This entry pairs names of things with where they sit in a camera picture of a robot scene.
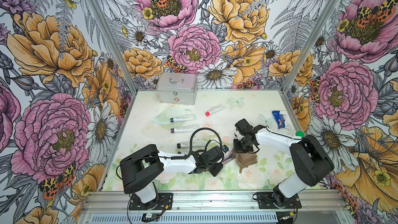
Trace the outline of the metallic pink toothpaste tube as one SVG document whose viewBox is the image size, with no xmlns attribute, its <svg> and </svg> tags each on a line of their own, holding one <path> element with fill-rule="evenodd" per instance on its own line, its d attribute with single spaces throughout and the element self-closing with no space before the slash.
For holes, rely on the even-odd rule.
<svg viewBox="0 0 398 224">
<path fill-rule="evenodd" d="M 236 159 L 234 151 L 229 151 L 228 153 L 226 153 L 224 160 L 222 161 L 222 164 L 227 164 L 229 162 L 232 162 L 234 159 Z"/>
</svg>

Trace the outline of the pink cap toothpaste tube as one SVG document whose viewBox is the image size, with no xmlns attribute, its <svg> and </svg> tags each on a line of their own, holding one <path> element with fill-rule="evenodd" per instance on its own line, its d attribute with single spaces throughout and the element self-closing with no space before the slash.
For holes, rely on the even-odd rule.
<svg viewBox="0 0 398 224">
<path fill-rule="evenodd" d="M 218 104 L 216 106 L 211 107 L 207 112 L 205 112 L 205 116 L 209 117 L 209 116 L 211 116 L 221 110 L 224 110 L 224 109 L 226 109 L 226 106 L 224 104 L 222 104 L 222 103 Z"/>
</svg>

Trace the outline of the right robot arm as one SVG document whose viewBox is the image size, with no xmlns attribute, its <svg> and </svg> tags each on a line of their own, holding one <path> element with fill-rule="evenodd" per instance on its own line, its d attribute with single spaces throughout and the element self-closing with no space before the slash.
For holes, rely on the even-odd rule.
<svg viewBox="0 0 398 224">
<path fill-rule="evenodd" d="M 270 197 L 257 197 L 275 208 L 286 208 L 289 201 L 307 187 L 316 186 L 334 170 L 334 163 L 313 135 L 289 136 L 267 126 L 252 126 L 246 119 L 235 124 L 235 153 L 255 153 L 254 148 L 269 146 L 288 154 L 294 172 L 279 183 Z"/>
</svg>

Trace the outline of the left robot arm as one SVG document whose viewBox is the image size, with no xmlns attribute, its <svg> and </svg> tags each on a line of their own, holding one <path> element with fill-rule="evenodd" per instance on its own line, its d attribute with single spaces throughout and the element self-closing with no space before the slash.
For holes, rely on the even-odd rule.
<svg viewBox="0 0 398 224">
<path fill-rule="evenodd" d="M 159 151 L 154 144 L 124 158 L 119 165 L 123 191 L 138 197 L 139 203 L 153 203 L 158 199 L 154 180 L 164 173 L 201 174 L 217 176 L 223 168 L 225 145 L 210 150 L 193 151 L 191 155 L 170 154 Z"/>
</svg>

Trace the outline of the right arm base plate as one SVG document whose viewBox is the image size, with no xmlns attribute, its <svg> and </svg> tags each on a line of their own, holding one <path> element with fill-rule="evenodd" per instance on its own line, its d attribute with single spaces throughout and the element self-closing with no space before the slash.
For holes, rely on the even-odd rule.
<svg viewBox="0 0 398 224">
<path fill-rule="evenodd" d="M 259 209 L 301 209 L 301 201 L 298 194 L 286 198 L 277 192 L 261 191 L 252 195 L 258 203 Z"/>
</svg>

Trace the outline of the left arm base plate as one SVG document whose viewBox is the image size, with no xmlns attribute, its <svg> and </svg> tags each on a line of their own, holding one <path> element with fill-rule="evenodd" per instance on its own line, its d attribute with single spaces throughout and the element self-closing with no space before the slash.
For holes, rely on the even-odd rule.
<svg viewBox="0 0 398 224">
<path fill-rule="evenodd" d="M 169 210 L 173 204 L 173 193 L 160 193 L 158 196 L 147 202 L 143 203 L 137 194 L 132 194 L 128 210 L 130 211 L 144 211 L 144 210 Z"/>
</svg>

